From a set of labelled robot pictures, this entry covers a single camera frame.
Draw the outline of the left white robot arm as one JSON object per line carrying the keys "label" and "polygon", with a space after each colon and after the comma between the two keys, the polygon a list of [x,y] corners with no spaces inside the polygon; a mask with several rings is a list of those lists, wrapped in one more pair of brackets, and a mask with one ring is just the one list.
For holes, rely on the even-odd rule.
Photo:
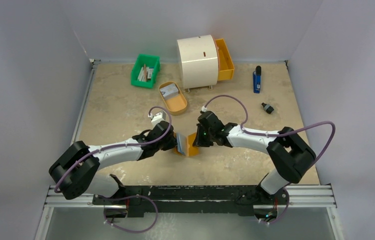
{"label": "left white robot arm", "polygon": [[162,120],[152,129],[114,144],[86,145],[76,141],[52,164],[48,173],[56,184],[54,191],[62,193],[67,200],[90,193],[117,205],[125,197],[123,184],[115,176],[100,178],[97,172],[123,162],[150,158],[176,145],[173,126]]}

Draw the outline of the orange card holder wallet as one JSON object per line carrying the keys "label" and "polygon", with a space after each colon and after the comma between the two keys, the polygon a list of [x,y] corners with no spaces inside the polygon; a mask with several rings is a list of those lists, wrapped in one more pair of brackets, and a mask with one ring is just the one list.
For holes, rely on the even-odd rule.
{"label": "orange card holder wallet", "polygon": [[173,148],[173,152],[180,156],[194,157],[200,153],[199,147],[194,146],[194,141],[197,134],[192,133],[189,136],[184,136],[180,133],[174,134],[176,139],[176,147]]}

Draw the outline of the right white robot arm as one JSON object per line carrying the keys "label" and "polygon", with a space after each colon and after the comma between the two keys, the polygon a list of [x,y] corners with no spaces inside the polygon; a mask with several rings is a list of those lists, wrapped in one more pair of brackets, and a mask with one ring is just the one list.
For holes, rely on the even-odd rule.
{"label": "right white robot arm", "polygon": [[237,123],[223,124],[212,111],[202,112],[197,120],[195,147],[217,144],[270,156],[275,169],[262,179],[256,190],[257,199],[264,204],[273,200],[283,187],[299,183],[317,158],[311,147],[290,127],[270,132],[241,128]]}

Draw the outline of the orange oval tray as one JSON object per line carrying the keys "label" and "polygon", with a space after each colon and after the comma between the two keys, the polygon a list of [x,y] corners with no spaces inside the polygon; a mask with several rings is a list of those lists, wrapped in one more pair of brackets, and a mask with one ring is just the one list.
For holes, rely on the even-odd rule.
{"label": "orange oval tray", "polygon": [[164,105],[168,109],[170,114],[173,115],[173,116],[177,116],[177,115],[183,114],[187,110],[187,107],[188,107],[188,102],[187,102],[185,96],[183,95],[182,91],[180,90],[179,86],[177,85],[177,83],[175,83],[174,81],[164,82],[159,86],[158,90],[160,92],[161,87],[164,87],[164,86],[169,85],[171,83],[176,84],[176,86],[179,89],[179,94],[177,96],[174,96],[174,97],[169,98],[169,99],[164,99],[162,97],[161,93],[160,93],[160,96],[161,96],[162,100],[164,101]]}

